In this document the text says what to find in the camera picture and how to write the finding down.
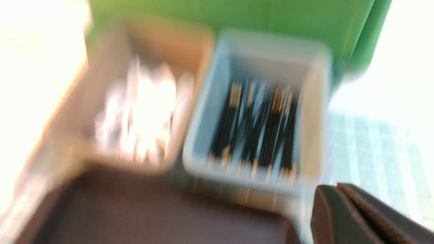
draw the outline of plastic bin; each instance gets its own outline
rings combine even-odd
[[[331,51],[322,43],[248,31],[223,32],[187,132],[183,154],[186,171],[201,178],[283,194],[300,193],[306,188],[314,189],[319,183],[328,183],[326,122],[331,69]],[[300,99],[296,118],[299,178],[293,185],[279,184],[278,168],[266,182],[266,170],[258,170],[252,178],[250,174],[237,176],[236,163],[232,163],[229,172],[208,167],[211,141],[232,75],[271,82],[279,78],[280,82],[290,84],[295,99]],[[219,164],[220,160],[214,159],[214,165]]]
[[[172,168],[184,142],[196,97],[201,89],[214,53],[214,34],[204,26],[196,26],[157,17],[136,17],[119,24],[95,43],[89,54],[89,67],[77,80],[59,106],[45,134],[50,139],[70,146],[89,162],[111,165],[147,175],[159,175]],[[130,163],[94,150],[94,118],[104,105],[107,87],[117,79],[125,80],[133,57],[152,67],[166,62],[175,78],[184,71],[194,74],[194,90],[190,107],[184,114],[178,134],[166,159],[159,166],[148,162]]]

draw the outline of black plastic object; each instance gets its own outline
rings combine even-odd
[[[66,187],[33,243],[294,243],[289,227],[282,216],[175,191],[161,178],[99,168]]]

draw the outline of black pencil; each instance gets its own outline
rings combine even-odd
[[[283,109],[283,102],[285,100],[285,95],[286,95],[286,88],[284,88],[281,92],[280,102],[279,102],[279,105],[277,107],[277,114],[276,114],[276,117],[274,120],[274,127],[273,127],[273,130],[271,133],[271,141],[270,141],[271,148],[270,148],[269,154],[267,155],[267,158],[266,158],[267,164],[269,164],[269,165],[273,164],[272,158],[273,158],[273,155],[275,154],[275,151],[276,151],[276,139],[278,136],[277,133],[278,133],[279,127],[280,126],[283,127],[283,125],[281,125],[281,117],[282,117],[282,109]]]
[[[281,125],[281,117],[282,117],[282,109],[283,109],[283,102],[285,100],[285,95],[286,95],[286,88],[284,88],[281,91],[280,96],[279,96],[279,103],[278,103],[278,106],[276,108],[276,115],[274,118],[273,128],[271,131],[269,150],[268,150],[268,153],[266,155],[267,181],[270,180],[271,172],[272,172],[273,167],[274,167],[274,163],[273,163],[272,159],[273,159],[273,156],[276,154],[277,133],[278,133],[279,127],[283,126],[283,125]]]
[[[283,145],[282,165],[285,168],[285,175],[289,173],[292,167],[293,143],[294,143],[294,126],[295,126],[295,113],[296,105],[291,105],[291,112],[289,117],[288,131],[286,134],[285,142]]]
[[[290,87],[288,87],[287,89],[289,92],[288,92],[285,106],[283,107],[284,113],[283,113],[283,116],[281,118],[279,131],[277,133],[276,147],[274,148],[274,154],[273,154],[273,157],[271,159],[271,162],[273,164],[276,162],[276,157],[279,155],[279,150],[281,149],[283,142],[285,140],[286,129],[288,127],[288,121],[289,121],[289,117],[290,117],[289,116],[289,110],[291,107],[293,92],[291,91]]]
[[[266,121],[266,125],[265,125],[265,133],[263,136],[263,140],[262,140],[262,145],[261,145],[261,153],[259,156],[259,166],[260,167],[265,167],[265,157],[266,154],[268,153],[269,150],[269,143],[270,143],[270,136],[271,136],[271,131],[273,129],[273,122],[275,119],[275,113],[276,113],[276,108],[278,106],[278,101],[279,101],[279,88],[276,88],[276,91],[273,95],[273,104],[271,106],[271,109],[268,112],[268,117],[267,117],[267,121]]]
[[[249,165],[252,165],[253,169],[252,169],[252,178],[255,178],[256,176],[256,171],[257,168],[259,166],[259,160],[257,158],[257,151],[258,151],[258,144],[259,144],[259,139],[261,137],[262,134],[262,130],[263,130],[263,126],[266,123],[267,120],[267,115],[268,115],[268,111],[271,107],[272,100],[271,100],[271,96],[269,95],[269,93],[265,93],[264,95],[264,103],[263,103],[263,107],[261,109],[261,113],[255,123],[255,132],[253,135],[253,139],[252,139],[252,145],[250,146],[250,156],[249,156]]]
[[[222,137],[223,134],[223,130],[224,130],[224,126],[226,123],[226,117],[228,114],[228,110],[229,110],[229,104],[231,101],[231,93],[232,90],[228,90],[227,95],[226,95],[226,102],[224,104],[222,113],[220,114],[220,118],[219,118],[219,122],[218,122],[218,128],[214,133],[214,137],[213,137],[213,141],[211,144],[211,149],[210,149],[210,153],[209,153],[209,158],[210,158],[210,162],[213,162],[214,157],[218,157],[218,150],[220,147],[220,139]]]
[[[221,141],[220,141],[220,148],[218,150],[218,153],[222,157],[222,164],[221,164],[222,167],[224,167],[226,165],[227,157],[229,156],[229,150],[230,150],[229,139],[230,139],[230,135],[232,133],[233,119],[234,119],[235,113],[237,111],[237,108],[236,108],[237,98],[238,98],[238,95],[240,93],[239,83],[234,82],[232,84],[232,90],[233,90],[233,92],[231,93],[229,112],[228,112],[228,115],[226,118],[227,121],[226,121],[224,130],[223,130]]]

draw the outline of blurry object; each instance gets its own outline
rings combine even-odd
[[[285,84],[269,84],[245,79],[232,82],[219,117],[210,147],[208,168],[221,160],[221,168],[230,172],[233,162],[237,176],[256,178],[266,171],[265,180],[279,172],[279,184],[294,184],[293,135],[296,102]]]
[[[74,86],[71,86],[69,96],[61,102],[46,133],[54,139],[72,141],[77,147],[77,153],[92,164],[109,165],[113,168],[121,168],[144,175],[155,176],[166,173],[179,159],[184,135],[190,122],[192,106],[195,103],[196,94],[202,87],[214,47],[214,34],[208,28],[181,21],[141,16],[128,18],[124,23],[112,26],[105,31],[105,35],[99,38],[98,42],[89,46],[89,68],[84,70],[82,77],[75,82]],[[127,84],[129,83],[128,72],[132,60],[137,61],[136,56],[139,56],[140,60],[151,68],[148,75],[153,82],[159,73],[157,72],[159,69],[154,69],[154,67],[161,63],[167,63],[170,66],[177,80],[183,72],[190,72],[194,76],[194,90],[192,92],[194,95],[182,118],[179,119],[181,122],[179,130],[176,134],[173,130],[171,131],[167,144],[168,149],[164,155],[161,154],[158,166],[152,164],[148,156],[141,163],[132,163],[136,156],[135,141],[137,140],[132,136],[133,133],[126,134],[129,137],[123,137],[127,140],[125,143],[130,144],[129,148],[122,147],[123,151],[127,151],[125,148],[128,148],[131,153],[121,155],[122,151],[116,147],[119,145],[122,133],[120,128],[119,131],[113,129],[113,133],[117,137],[114,139],[113,145],[109,147],[114,148],[110,148],[106,153],[100,153],[95,143],[97,141],[94,137],[95,117],[102,110],[106,110],[105,101],[108,87],[114,81],[125,80],[126,93],[134,95],[138,90],[138,88],[134,88],[138,85],[135,84],[136,81],[131,82],[130,87],[133,88],[130,91],[128,91]],[[136,70],[140,70],[136,71],[137,73],[147,73],[145,72],[146,68],[142,67],[141,63],[135,65],[137,66]],[[129,102],[127,96],[125,96],[125,102]],[[130,106],[131,116],[139,116],[132,111],[132,104]],[[156,107],[158,104],[153,102],[151,109]],[[128,119],[121,118],[121,124],[127,122]],[[168,131],[170,124],[170,122],[166,123]],[[165,143],[160,142],[160,144],[161,148],[166,147]]]
[[[151,73],[139,58],[133,60],[126,85],[115,82],[108,87],[105,109],[95,118],[97,149],[128,161],[158,165],[166,157],[172,126],[177,125],[172,122],[174,113],[179,122],[190,102],[193,76],[183,74],[178,89],[168,64]]]
[[[313,242],[434,243],[434,233],[352,184],[316,188]]]
[[[222,32],[185,140],[186,171],[283,195],[313,193],[318,183],[329,182],[331,60],[329,48],[316,41]],[[240,77],[250,79],[241,92]],[[249,104],[252,110],[245,109]],[[253,123],[244,125],[245,116]]]
[[[50,192],[31,218],[39,225],[23,231],[33,240],[19,243],[299,243],[280,214],[174,191],[161,180],[96,167]]]

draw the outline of pencil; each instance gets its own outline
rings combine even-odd
[[[214,158],[216,156],[218,156],[218,151],[220,149],[220,139],[222,137],[224,126],[225,126],[225,123],[226,123],[226,119],[225,118],[227,117],[227,114],[228,114],[229,105],[232,102],[231,101],[232,97],[233,97],[232,92],[233,92],[233,90],[229,90],[228,93],[227,93],[226,102],[224,104],[222,113],[221,113],[220,118],[219,118],[218,128],[217,128],[217,130],[214,133],[214,137],[213,137],[213,141],[212,141],[211,149],[210,149],[210,153],[209,153],[209,159],[210,159],[210,163],[211,164],[213,163]]]
[[[279,95],[279,88],[276,88],[276,91],[272,97],[273,103],[271,109],[268,111],[268,116],[265,124],[265,132],[264,132],[260,156],[259,156],[260,167],[265,166],[265,155],[267,154],[268,144],[270,142],[271,128],[273,126],[273,118],[277,106],[278,95]]]
[[[283,108],[283,102],[285,100],[285,95],[286,95],[286,88],[284,88],[281,91],[281,94],[279,96],[279,104],[276,108],[276,115],[275,115],[274,122],[273,122],[274,125],[273,125],[273,129],[271,132],[271,139],[270,139],[270,145],[269,145],[270,149],[269,149],[269,152],[266,156],[267,165],[272,165],[272,167],[273,167],[272,159],[273,159],[273,155],[275,154],[275,151],[276,151],[276,138],[277,138],[277,133],[279,130],[280,122],[281,122],[280,117],[282,115],[282,108]]]

